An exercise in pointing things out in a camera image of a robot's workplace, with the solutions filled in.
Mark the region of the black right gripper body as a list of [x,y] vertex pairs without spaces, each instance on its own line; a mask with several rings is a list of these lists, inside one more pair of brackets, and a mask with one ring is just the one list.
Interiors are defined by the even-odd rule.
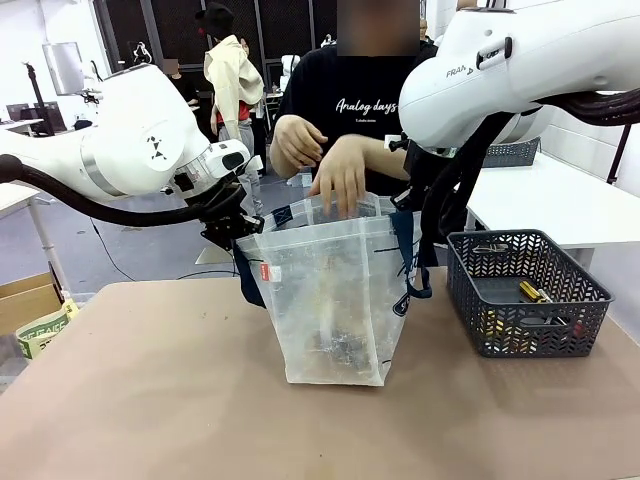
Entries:
[[410,141],[407,146],[404,170],[409,175],[411,199],[423,200],[430,184],[431,154]]

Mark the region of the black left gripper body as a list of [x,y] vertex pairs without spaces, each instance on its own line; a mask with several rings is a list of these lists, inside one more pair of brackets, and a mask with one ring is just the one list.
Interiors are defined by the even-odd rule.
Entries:
[[242,206],[246,192],[240,184],[224,187],[207,205],[200,217],[201,236],[224,250],[247,230],[247,210]]

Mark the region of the person left hand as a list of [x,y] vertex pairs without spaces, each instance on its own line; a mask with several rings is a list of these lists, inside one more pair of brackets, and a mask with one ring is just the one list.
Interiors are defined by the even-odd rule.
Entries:
[[364,137],[345,135],[321,160],[309,195],[321,197],[325,212],[335,201],[342,218],[356,213],[358,201],[366,193],[365,146]]

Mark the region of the person right hand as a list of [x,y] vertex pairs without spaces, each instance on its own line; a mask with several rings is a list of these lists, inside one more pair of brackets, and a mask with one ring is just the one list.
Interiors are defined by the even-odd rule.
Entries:
[[271,165],[281,178],[289,179],[303,168],[315,167],[322,159],[322,147],[327,141],[328,138],[304,118],[283,115],[275,124],[269,151]]

